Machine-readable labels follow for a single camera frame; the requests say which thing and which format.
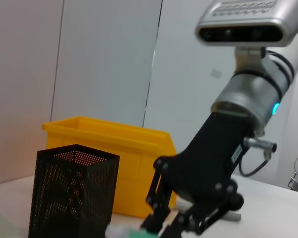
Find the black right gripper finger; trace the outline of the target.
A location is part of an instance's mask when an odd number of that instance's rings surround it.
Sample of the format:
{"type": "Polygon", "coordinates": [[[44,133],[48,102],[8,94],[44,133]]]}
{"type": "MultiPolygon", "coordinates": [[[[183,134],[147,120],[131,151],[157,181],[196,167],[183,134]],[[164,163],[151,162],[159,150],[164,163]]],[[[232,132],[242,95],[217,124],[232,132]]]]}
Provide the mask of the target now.
{"type": "Polygon", "coordinates": [[[147,232],[160,232],[169,216],[171,196],[176,191],[177,185],[173,180],[174,176],[170,172],[155,171],[146,197],[146,203],[152,208],[153,213],[149,214],[141,224],[141,228],[147,232]]]}
{"type": "Polygon", "coordinates": [[[218,200],[204,199],[193,203],[183,211],[179,211],[173,221],[166,226],[162,236],[180,236],[183,232],[193,232],[201,235],[218,220],[233,223],[241,222],[241,214],[237,213],[244,204],[244,198],[237,192],[237,183],[230,182],[220,188],[216,185],[216,195],[221,195],[218,200]]]}

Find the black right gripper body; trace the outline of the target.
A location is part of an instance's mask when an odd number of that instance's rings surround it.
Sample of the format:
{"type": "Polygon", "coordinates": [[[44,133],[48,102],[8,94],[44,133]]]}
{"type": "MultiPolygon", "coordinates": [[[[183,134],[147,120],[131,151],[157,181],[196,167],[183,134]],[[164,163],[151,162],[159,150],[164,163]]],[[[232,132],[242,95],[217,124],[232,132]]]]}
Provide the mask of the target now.
{"type": "Polygon", "coordinates": [[[177,195],[194,203],[224,203],[231,174],[244,153],[243,139],[252,135],[249,118],[211,113],[181,153],[159,157],[154,168],[177,195]]]}

